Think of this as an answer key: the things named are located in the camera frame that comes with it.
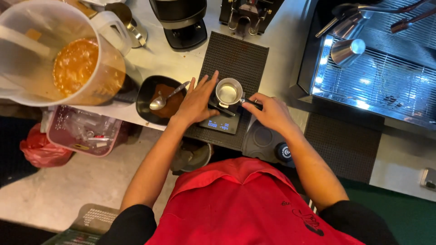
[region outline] plastic pitcher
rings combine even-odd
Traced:
[[[112,42],[116,48],[101,35],[111,25],[120,33],[121,40]],[[97,65],[83,87],[65,97],[54,85],[54,61],[63,47],[86,37],[97,39]],[[113,12],[103,11],[89,20],[55,0],[13,5],[0,15],[0,98],[29,106],[101,104],[121,88],[126,75],[123,56],[130,48],[127,30]]]

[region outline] green floor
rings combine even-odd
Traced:
[[[401,245],[436,244],[436,202],[341,179],[350,200],[386,220]]]

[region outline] hand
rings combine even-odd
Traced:
[[[172,116],[171,119],[175,118],[179,123],[185,123],[188,128],[193,123],[198,123],[211,116],[219,115],[218,110],[208,109],[209,97],[215,88],[218,74],[219,72],[215,71],[212,79],[209,81],[206,81],[208,75],[205,75],[195,88],[195,78],[192,78],[185,99],[180,104],[177,113]]]
[[[253,94],[249,100],[257,100],[257,103],[263,104],[262,111],[249,103],[243,103],[242,106],[251,112],[265,127],[275,130],[281,135],[290,130],[299,130],[298,125],[292,120],[285,102],[261,93]]]

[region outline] black shirt sleeve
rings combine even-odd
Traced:
[[[137,204],[121,212],[97,245],[144,245],[156,230],[153,210]]]
[[[366,245],[397,245],[386,222],[372,210],[352,201],[339,201],[322,210],[319,217],[338,231]]]

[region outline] metal spoon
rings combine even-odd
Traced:
[[[167,99],[169,99],[171,96],[177,94],[178,92],[180,92],[180,90],[184,89],[186,86],[188,86],[188,84],[190,83],[190,81],[187,81],[186,83],[178,86],[170,95],[168,95],[168,97],[162,97],[162,94],[159,93],[159,97],[157,97],[156,99],[154,99],[151,103],[150,103],[150,109],[155,111],[155,110],[160,110],[162,109],[166,104],[167,104]]]

